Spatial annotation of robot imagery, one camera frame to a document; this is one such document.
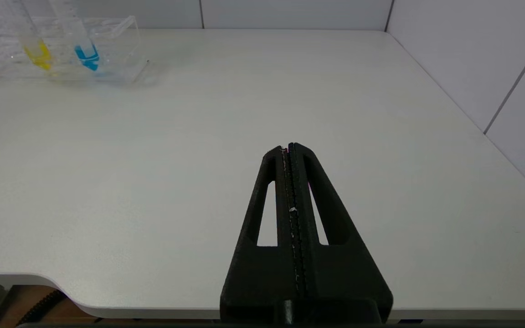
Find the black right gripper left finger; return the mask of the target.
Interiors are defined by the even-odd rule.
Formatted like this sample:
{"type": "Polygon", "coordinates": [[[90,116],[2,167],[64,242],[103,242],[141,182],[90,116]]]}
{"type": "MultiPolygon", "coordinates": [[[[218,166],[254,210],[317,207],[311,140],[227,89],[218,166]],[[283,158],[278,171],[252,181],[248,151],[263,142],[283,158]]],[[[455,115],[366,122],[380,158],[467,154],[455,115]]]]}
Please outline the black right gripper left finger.
{"type": "Polygon", "coordinates": [[[221,291],[223,322],[287,322],[290,301],[305,293],[300,228],[288,150],[262,158],[239,239],[221,291]],[[258,245],[265,200],[275,187],[277,245],[258,245]]]}

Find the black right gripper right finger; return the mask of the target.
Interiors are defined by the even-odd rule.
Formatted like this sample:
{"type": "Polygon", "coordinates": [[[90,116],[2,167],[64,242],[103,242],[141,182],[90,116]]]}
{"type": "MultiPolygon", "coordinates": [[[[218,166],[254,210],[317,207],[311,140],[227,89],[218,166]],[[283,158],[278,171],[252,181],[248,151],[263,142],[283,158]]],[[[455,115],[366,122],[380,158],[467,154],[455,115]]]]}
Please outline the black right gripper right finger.
{"type": "Polygon", "coordinates": [[[296,322],[385,322],[393,297],[315,153],[289,144],[304,290],[296,322]]]}

